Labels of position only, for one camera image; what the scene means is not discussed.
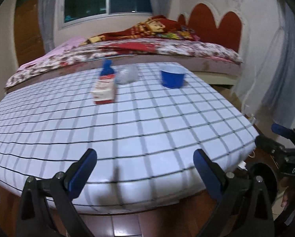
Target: bottle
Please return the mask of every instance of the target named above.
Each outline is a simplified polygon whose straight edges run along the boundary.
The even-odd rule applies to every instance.
[[[104,60],[99,79],[95,84],[95,88],[91,91],[95,104],[111,103],[115,101],[115,71],[111,67],[111,64],[111,60]]]
[[[101,73],[100,73],[100,78],[102,78],[102,76],[108,76],[108,75],[115,74],[115,71],[111,67],[111,64],[112,64],[111,60],[104,60],[103,69],[101,70]]]

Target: floral bedsheet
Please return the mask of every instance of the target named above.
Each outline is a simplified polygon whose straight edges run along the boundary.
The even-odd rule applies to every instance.
[[[43,73],[70,65],[96,59],[131,54],[162,54],[193,57],[218,57],[242,63],[238,53],[221,45],[207,42],[166,39],[126,39],[96,42],[65,50],[60,55],[53,55],[11,76],[5,88],[13,87]]]

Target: patterned blanket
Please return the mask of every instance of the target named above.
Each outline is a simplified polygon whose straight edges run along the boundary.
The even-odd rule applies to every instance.
[[[102,41],[116,41],[121,39],[162,38],[174,40],[199,41],[200,38],[192,29],[180,25],[177,21],[169,20],[163,15],[148,18],[131,28],[119,32],[100,34],[88,38],[80,45]]]
[[[162,54],[183,55],[193,57],[218,57],[231,60],[236,64],[242,63],[239,55],[221,45],[188,40],[167,39],[124,39],[117,41],[95,42],[88,45],[65,50],[60,55],[31,65],[11,76],[5,88],[13,87],[35,76],[61,67],[92,61],[110,56],[129,54]]]

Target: wooden door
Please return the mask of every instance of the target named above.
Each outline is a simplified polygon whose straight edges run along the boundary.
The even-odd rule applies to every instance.
[[[27,0],[15,10],[14,40],[19,66],[45,54],[37,4],[38,0]]]

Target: table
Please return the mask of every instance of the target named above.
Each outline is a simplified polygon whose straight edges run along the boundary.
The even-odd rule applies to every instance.
[[[189,71],[183,88],[163,87],[162,64],[137,64],[139,81],[119,86],[111,104],[95,105],[90,94],[100,69],[8,94],[0,102],[0,185],[21,195],[29,175],[50,178],[93,148],[97,165],[73,204],[83,213],[123,213],[204,189],[193,166],[198,148],[233,170],[254,149],[257,131]]]

